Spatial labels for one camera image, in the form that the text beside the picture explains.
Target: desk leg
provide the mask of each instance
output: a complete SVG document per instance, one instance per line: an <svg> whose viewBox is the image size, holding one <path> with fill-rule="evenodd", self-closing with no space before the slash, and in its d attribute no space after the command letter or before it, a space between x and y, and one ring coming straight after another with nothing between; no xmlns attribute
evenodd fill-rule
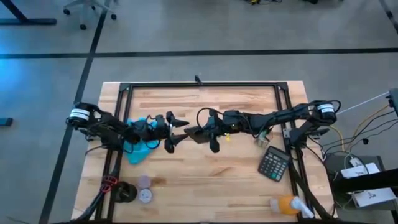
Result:
<svg viewBox="0 0 398 224"><path fill-rule="evenodd" d="M26 16L11 2L11 0L0 0L16 19L0 19L0 25L55 25L56 19L28 19Z"/></svg>
<svg viewBox="0 0 398 224"><path fill-rule="evenodd" d="M397 211L391 210L392 219L394 220L394 224L398 224L398 214Z"/></svg>

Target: calculator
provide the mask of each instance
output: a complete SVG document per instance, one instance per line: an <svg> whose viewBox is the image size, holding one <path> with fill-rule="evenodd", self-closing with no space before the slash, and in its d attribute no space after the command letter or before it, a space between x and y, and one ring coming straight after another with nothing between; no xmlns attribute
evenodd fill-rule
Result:
<svg viewBox="0 0 398 224"><path fill-rule="evenodd" d="M274 146L269 146L259 164L258 171L271 180L279 182L289 162L290 156L286 152Z"/></svg>

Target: office chair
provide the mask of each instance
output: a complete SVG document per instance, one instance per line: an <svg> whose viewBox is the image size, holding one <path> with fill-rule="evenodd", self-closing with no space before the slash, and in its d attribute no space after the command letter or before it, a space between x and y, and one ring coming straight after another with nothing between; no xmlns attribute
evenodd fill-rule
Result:
<svg viewBox="0 0 398 224"><path fill-rule="evenodd" d="M99 3L98 0L74 0L73 2L67 4L63 7L63 13L66 15L70 15L70 11L68 8L70 8L72 6L77 6L80 4L83 5L83 10L81 11L81 14L80 14L80 29L81 30L87 29L85 21L86 21L86 15L88 13L89 6L91 6L92 10L95 10L95 6L98 6L98 7L102 8L103 10L107 10L108 12L111 12L112 13L111 18L113 20L116 20L116 18L117 18L116 14L114 13L114 11L111 8L109 8L108 6L105 6L102 3Z"/></svg>

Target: black floor stripe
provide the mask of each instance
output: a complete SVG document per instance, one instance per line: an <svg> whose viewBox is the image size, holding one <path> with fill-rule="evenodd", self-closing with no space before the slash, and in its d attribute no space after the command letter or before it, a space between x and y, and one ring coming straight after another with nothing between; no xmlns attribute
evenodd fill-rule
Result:
<svg viewBox="0 0 398 224"><path fill-rule="evenodd" d="M238 56L238 55L311 55L311 54L380 54L398 53L398 47L361 49L286 49L286 50L186 50L160 52L105 52L70 54L0 54L0 59L42 58L120 58L120 57L187 57L187 56Z"/></svg>
<svg viewBox="0 0 398 224"><path fill-rule="evenodd" d="M106 12L103 12L101 14L101 17L99 18L98 25L95 30L94 38L91 43L90 53L87 55L88 57L87 57L87 60L86 60L86 63L85 63L84 69L83 69L83 73L81 74L81 77L80 77L79 85L78 85L73 103L79 102L83 98L83 92L86 87L88 75L90 73L90 68L91 68L91 65L94 60L93 56L94 56L95 50L98 46L98 42L100 41L102 28L104 26L104 22L106 19L106 14L107 14ZM73 128L67 127L65 134L63 135L60 152L58 154L57 162L55 164L54 172L52 174L52 178L50 181L49 190L47 192L47 196L45 198L42 213L40 215L39 224L47 224L49 222L51 210L53 207L55 196L57 194L58 185L59 185L59 182L61 179L63 165L65 163L65 159L67 158L68 148L69 148L70 140L72 138L72 132L73 132Z"/></svg>
<svg viewBox="0 0 398 224"><path fill-rule="evenodd" d="M89 53L0 54L0 59L88 58Z"/></svg>
<svg viewBox="0 0 398 224"><path fill-rule="evenodd" d="M378 54L397 53L398 47L363 49L293 49L293 50L189 50L168 52L115 52L95 53L95 58L118 57L184 57L229 55L305 55L305 54Z"/></svg>
<svg viewBox="0 0 398 224"><path fill-rule="evenodd" d="M390 8L388 7L387 3L385 0L379 0L381 7L384 9L384 12L386 13L388 19L391 21L392 25L394 26L394 29L398 33L398 23L394 19L394 15L392 14Z"/></svg>

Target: calculator display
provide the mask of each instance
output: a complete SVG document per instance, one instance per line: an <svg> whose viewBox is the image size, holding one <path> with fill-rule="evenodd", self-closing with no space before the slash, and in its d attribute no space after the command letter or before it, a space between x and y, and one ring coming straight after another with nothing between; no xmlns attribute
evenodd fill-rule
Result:
<svg viewBox="0 0 398 224"><path fill-rule="evenodd" d="M284 159L284 160L289 160L289 159L290 159L290 157L289 157L288 155L286 155L285 153L279 151L278 149L276 149L276 148L274 148L274 147L272 147L272 146L270 146L268 150L269 150L271 153L275 154L276 156L281 157L281 158Z"/></svg>

